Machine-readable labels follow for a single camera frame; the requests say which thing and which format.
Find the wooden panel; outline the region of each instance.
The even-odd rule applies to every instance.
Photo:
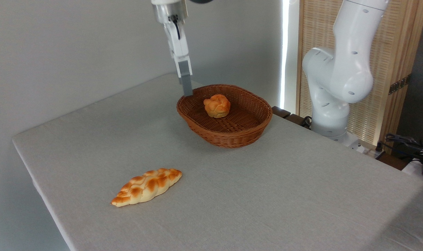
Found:
[[[398,49],[399,61],[394,68],[394,76],[397,79],[409,75],[413,68],[414,58],[416,56],[417,45],[423,27],[423,0],[408,1],[401,32],[401,46]],[[390,102],[387,102],[385,108],[384,123],[380,131],[379,140],[384,140],[387,133],[395,134],[398,130],[400,115],[405,101],[407,87],[399,89],[393,95],[388,96]]]

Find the brown wicker basket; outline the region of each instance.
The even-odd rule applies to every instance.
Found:
[[[203,101],[223,94],[231,103],[227,116],[208,116]],[[207,142],[224,148],[238,148],[254,143],[272,119],[272,107],[262,98],[235,85],[215,84],[193,90],[181,97],[177,111],[193,132]]]

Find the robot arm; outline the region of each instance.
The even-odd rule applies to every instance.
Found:
[[[303,59],[312,98],[311,129],[347,146],[349,103],[364,99],[372,89],[369,54],[388,0],[344,0],[333,31],[335,50],[313,48]]]
[[[195,3],[208,3],[212,0],[192,0]],[[183,25],[188,17],[185,0],[151,0],[154,14],[159,23],[163,24],[171,57],[177,68],[179,82],[182,84],[184,96],[192,95],[191,61],[188,55],[188,44]]]

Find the bread roll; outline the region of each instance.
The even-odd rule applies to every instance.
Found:
[[[117,207],[136,204],[152,200],[157,195],[163,194],[170,186],[179,181],[182,172],[171,168],[150,170],[142,176],[131,178],[117,194],[111,204]]]
[[[227,116],[230,112],[230,102],[222,94],[216,94],[209,99],[204,100],[205,111],[208,116],[220,118]]]

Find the white tablecloth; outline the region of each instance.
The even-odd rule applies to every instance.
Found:
[[[423,250],[423,181],[278,116],[249,146],[210,145],[181,95],[165,75],[13,138],[72,250]],[[110,205],[161,167],[183,177]]]

